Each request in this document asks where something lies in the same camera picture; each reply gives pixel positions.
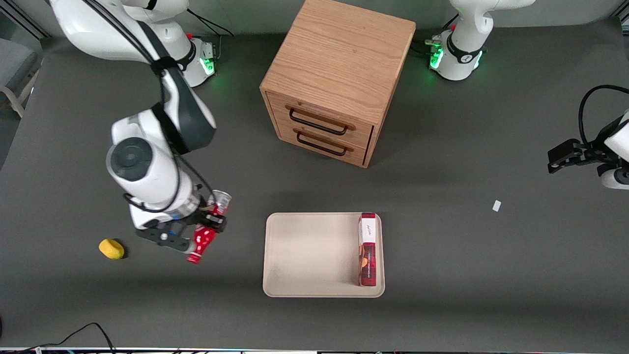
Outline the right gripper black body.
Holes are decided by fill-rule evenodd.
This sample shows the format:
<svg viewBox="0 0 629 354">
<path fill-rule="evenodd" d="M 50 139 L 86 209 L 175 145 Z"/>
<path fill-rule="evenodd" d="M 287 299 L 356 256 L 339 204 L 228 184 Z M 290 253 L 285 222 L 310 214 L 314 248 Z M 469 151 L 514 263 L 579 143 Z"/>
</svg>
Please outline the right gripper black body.
<svg viewBox="0 0 629 354">
<path fill-rule="evenodd" d="M 185 231 L 187 227 L 197 226 L 197 224 L 199 224 L 199 209 L 193 211 L 191 215 L 187 215 L 186 217 L 182 217 L 181 219 L 171 220 L 170 234 L 180 235 L 181 233 L 183 233 L 183 231 Z"/>
</svg>

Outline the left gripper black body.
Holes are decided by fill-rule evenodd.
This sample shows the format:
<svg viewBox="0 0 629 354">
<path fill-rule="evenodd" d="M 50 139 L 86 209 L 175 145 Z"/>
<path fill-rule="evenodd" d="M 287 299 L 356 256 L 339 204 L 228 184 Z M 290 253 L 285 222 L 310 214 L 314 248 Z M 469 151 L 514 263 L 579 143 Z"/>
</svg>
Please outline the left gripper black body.
<svg viewBox="0 0 629 354">
<path fill-rule="evenodd" d="M 596 138 L 591 141 L 586 138 L 584 130 L 581 130 L 582 145 L 584 146 L 584 163 L 602 163 L 612 167 L 617 166 L 617 154 L 604 143 L 611 136 L 613 130 L 602 129 Z"/>
</svg>

